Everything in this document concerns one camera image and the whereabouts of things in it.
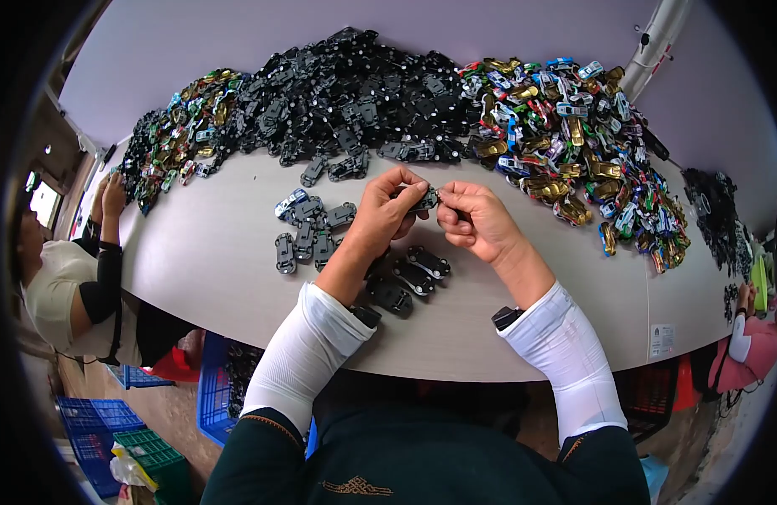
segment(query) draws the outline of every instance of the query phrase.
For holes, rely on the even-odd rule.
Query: woman in pink shirt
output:
[[[745,389],[764,380],[773,368],[777,359],[777,311],[775,322],[757,318],[755,299],[753,282],[742,283],[731,336],[691,354],[696,389],[718,397],[717,393]]]

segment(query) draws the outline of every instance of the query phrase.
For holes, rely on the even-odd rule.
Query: white table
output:
[[[121,161],[117,149],[108,167]],[[613,258],[602,253],[594,225],[574,229],[552,210],[509,186],[477,163],[411,166],[435,187],[463,179],[491,187],[521,230],[555,271],[563,286],[593,323],[613,370],[666,359],[725,337],[723,288],[731,282],[716,263],[694,224],[679,171],[655,162],[669,187],[681,196],[692,241],[680,268],[657,276],[651,258],[618,246]],[[374,156],[369,177],[393,166]],[[296,187],[306,163],[280,167],[260,149],[235,154],[208,179],[174,185],[145,218],[135,203],[123,213],[122,287],[137,297],[207,330],[265,347],[295,304],[312,265],[296,273],[276,272],[274,239],[296,228],[276,219],[273,206]],[[345,201],[359,204],[367,179],[330,182],[323,175],[308,190],[330,209]],[[347,368],[432,380],[523,381],[544,376],[497,337],[490,317],[514,306],[492,269],[469,252],[451,246],[434,218],[418,221],[408,237],[394,242],[392,258],[408,246],[423,245],[452,265],[445,288],[429,299],[414,297],[407,320],[387,314],[378,333],[346,364]],[[674,325],[674,345],[650,356],[651,325]]]

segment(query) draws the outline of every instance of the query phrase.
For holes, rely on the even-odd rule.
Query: woman in white shirt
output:
[[[100,183],[77,241],[45,242],[28,200],[15,230],[13,280],[35,329],[57,351],[152,367],[197,328],[121,288],[119,215],[125,191],[120,173]]]

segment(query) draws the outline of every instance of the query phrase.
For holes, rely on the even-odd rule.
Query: floor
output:
[[[202,491],[220,456],[220,447],[197,429],[197,384],[125,390],[99,362],[81,367],[70,359],[61,359],[59,369],[68,396],[126,401],[150,429],[189,460],[193,488],[197,494]],[[551,388],[547,382],[530,383],[528,393],[531,399],[517,441],[554,460],[559,448]],[[640,456],[651,453],[669,465],[659,503],[676,503],[696,483],[716,417],[716,405],[676,412],[666,428],[637,446]]]

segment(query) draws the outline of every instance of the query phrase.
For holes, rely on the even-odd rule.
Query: woman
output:
[[[407,212],[427,187],[404,167],[367,184],[343,243],[301,288],[254,371],[202,503],[649,503],[594,329],[501,201],[460,181],[439,191],[438,223],[493,267],[522,310],[497,333],[552,384],[559,458],[442,410],[395,404],[324,416],[321,447],[305,462],[313,402],[374,334],[347,308],[369,265],[414,223]]]
[[[30,198],[15,232],[13,280],[35,329],[57,351],[152,367],[197,328],[122,290],[119,172],[100,182],[79,241],[45,242]]]
[[[753,281],[739,286],[737,317],[733,333],[691,353],[692,380],[713,401],[727,391],[761,383],[777,360],[777,310],[774,322],[756,317]]]

